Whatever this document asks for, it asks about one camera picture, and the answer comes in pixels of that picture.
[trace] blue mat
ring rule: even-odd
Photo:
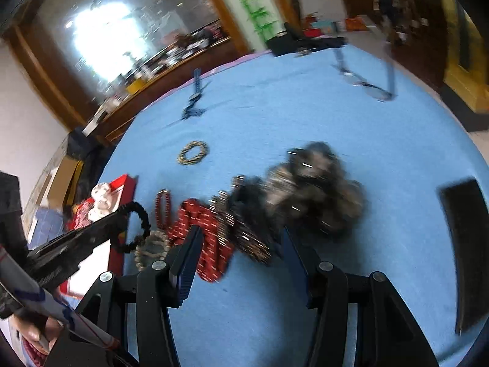
[[[381,61],[352,46],[344,52],[352,70],[387,87]],[[155,224],[162,188],[171,190],[175,212],[188,197],[207,201],[228,190],[234,175],[264,176],[289,148],[329,143],[364,185],[368,206],[353,235],[325,239],[317,251],[346,272],[385,272],[442,365],[456,365],[481,327],[462,337],[454,332],[455,264],[437,188],[474,176],[487,197],[487,164],[445,109],[401,73],[398,97],[383,104],[344,82],[334,63],[331,50],[242,63],[202,81],[208,86],[196,108],[206,112],[186,121],[180,118],[193,86],[180,89],[136,117],[101,180],[137,176],[135,200]],[[193,140],[205,141],[209,155],[178,165]],[[139,231],[131,218],[130,237]],[[132,256],[125,272],[135,272]],[[220,283],[196,277],[189,299],[170,316],[183,367],[300,366],[314,327],[314,311],[300,303],[282,261],[265,268],[239,253]],[[355,324],[350,328],[345,365],[354,358]]]

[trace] furry toy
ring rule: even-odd
[[[288,154],[289,161],[272,168],[263,185],[276,229],[299,219],[312,219],[328,233],[348,229],[363,212],[361,185],[345,178],[338,157],[323,142]]]

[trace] bright window light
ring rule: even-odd
[[[80,12],[73,21],[75,47],[86,64],[108,82],[133,68],[131,57],[146,56],[146,43],[129,14],[125,4],[108,3]]]

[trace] white ball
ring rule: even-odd
[[[111,207],[112,207],[112,195],[107,195],[97,200],[94,204],[94,208],[99,210],[110,210]]]
[[[109,214],[107,210],[99,210],[98,208],[92,208],[89,211],[89,220],[92,222],[98,221],[100,218],[103,218]]]
[[[103,199],[104,197],[107,197],[107,195],[110,196],[110,194],[111,194],[111,186],[106,182],[102,182],[101,184],[95,185],[95,187],[91,191],[91,195],[96,202]]]

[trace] red rope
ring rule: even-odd
[[[198,200],[189,198],[178,209],[178,220],[167,231],[170,245],[182,244],[190,226],[194,224],[199,225],[204,232],[204,246],[197,264],[197,273],[201,279],[208,282],[219,280],[227,269],[234,247],[229,242],[225,246],[219,244],[216,216]]]

